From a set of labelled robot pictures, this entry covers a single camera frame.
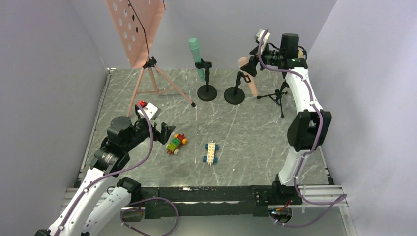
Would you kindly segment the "pink microphone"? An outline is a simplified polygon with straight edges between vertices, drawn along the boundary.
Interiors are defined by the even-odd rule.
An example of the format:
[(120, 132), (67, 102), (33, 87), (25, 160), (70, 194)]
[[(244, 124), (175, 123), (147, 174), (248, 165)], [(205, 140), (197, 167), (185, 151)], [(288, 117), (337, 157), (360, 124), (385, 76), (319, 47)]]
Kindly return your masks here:
[[(239, 65), (240, 68), (242, 68), (244, 65), (246, 65), (248, 63), (249, 63), (249, 59), (247, 57), (241, 57), (241, 58), (238, 59), (238, 65)], [(254, 81), (254, 77), (251, 76), (250, 74), (248, 74), (247, 72), (243, 71), (243, 69), (240, 69), (240, 70), (243, 73), (243, 79), (248, 84), (252, 95), (254, 97), (257, 97), (258, 96), (258, 90), (257, 90), (257, 87), (256, 87), (256, 83)]]

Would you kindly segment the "black shock-mount tripod stand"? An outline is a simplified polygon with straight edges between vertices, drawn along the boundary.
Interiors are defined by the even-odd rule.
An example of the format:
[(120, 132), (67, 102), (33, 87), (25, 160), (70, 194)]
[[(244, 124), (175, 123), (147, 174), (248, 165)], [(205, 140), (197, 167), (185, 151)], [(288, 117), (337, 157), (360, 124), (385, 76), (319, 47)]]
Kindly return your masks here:
[[(304, 58), (305, 60), (307, 60), (308, 55), (307, 55), (306, 49), (302, 46), (298, 46), (298, 49), (303, 51)], [(284, 80), (284, 82), (281, 84), (280, 89), (276, 89), (274, 93), (267, 94), (267, 95), (258, 95), (256, 98), (261, 99), (261, 98), (269, 97), (271, 100), (274, 101), (274, 103), (276, 103), (280, 107), (281, 118), (284, 118), (283, 107), (282, 107), (282, 96), (288, 93), (287, 91), (285, 91), (285, 88), (288, 88), (288, 87), (289, 87), (288, 83)]]

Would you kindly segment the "black round-base mic stand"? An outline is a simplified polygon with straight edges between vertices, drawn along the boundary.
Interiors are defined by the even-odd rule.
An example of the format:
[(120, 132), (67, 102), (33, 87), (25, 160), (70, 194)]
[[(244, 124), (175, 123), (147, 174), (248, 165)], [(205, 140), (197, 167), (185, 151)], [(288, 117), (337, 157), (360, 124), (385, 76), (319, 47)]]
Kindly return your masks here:
[(217, 97), (217, 90), (214, 86), (209, 84), (210, 69), (212, 68), (212, 62), (204, 61), (203, 59), (201, 59), (201, 62), (196, 62), (195, 66), (197, 69), (204, 70), (205, 84), (198, 88), (197, 90), (198, 98), (205, 102), (213, 101)]

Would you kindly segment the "teal green microphone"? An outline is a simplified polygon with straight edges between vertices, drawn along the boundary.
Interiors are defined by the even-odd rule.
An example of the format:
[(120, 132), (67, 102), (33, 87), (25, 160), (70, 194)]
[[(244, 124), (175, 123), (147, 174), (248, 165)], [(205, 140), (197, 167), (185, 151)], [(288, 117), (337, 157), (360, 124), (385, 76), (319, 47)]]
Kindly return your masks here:
[[(201, 63), (201, 55), (200, 55), (200, 45), (196, 38), (190, 38), (188, 40), (189, 49), (191, 51), (191, 54), (193, 56), (195, 63)], [(205, 75), (203, 69), (197, 69), (198, 76), (202, 82), (205, 81)]]

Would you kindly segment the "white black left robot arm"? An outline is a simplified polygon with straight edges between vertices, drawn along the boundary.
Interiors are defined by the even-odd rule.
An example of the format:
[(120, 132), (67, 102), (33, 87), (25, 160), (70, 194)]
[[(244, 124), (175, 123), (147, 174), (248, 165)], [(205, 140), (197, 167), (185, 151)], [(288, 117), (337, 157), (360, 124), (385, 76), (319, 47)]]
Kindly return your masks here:
[(150, 157), (154, 142), (166, 144), (174, 126), (161, 124), (161, 130), (152, 123), (160, 114), (160, 109), (151, 102), (139, 101), (135, 105), (137, 121), (131, 122), (129, 116), (119, 116), (111, 121), (101, 147), (85, 175), (83, 182), (70, 200), (64, 211), (53, 224), (46, 229), (39, 229), (37, 236), (96, 236), (116, 215), (126, 212), (143, 212), (141, 203), (159, 201), (172, 206), (176, 220), (179, 220), (177, 206), (170, 200), (154, 196), (144, 198), (141, 184), (124, 177), (128, 172), (125, 165), (129, 162), (129, 152), (137, 145), (150, 140), (147, 155), (131, 170), (141, 166)]

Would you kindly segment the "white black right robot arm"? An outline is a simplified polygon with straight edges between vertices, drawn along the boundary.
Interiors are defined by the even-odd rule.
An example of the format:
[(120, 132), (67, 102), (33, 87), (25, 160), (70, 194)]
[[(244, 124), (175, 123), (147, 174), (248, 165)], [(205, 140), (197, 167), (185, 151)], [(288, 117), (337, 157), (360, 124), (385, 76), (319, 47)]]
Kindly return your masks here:
[(239, 59), (236, 84), (192, 108), (175, 98), (162, 102), (166, 116), (195, 142), (181, 162), (175, 185), (252, 185), (277, 177), (299, 186), (308, 157), (325, 139), (332, 116), (311, 87), (305, 58), (290, 55), (295, 34), (279, 50), (257, 46)]

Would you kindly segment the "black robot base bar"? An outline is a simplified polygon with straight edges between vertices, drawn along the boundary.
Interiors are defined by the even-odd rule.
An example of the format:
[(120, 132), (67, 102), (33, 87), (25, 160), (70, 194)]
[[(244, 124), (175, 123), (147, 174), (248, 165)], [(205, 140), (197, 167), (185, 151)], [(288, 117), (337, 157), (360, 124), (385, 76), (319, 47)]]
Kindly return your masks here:
[(274, 182), (249, 186), (142, 187), (132, 203), (144, 209), (145, 219), (176, 215), (267, 217), (271, 209), (302, 205), (302, 199), (293, 187)]

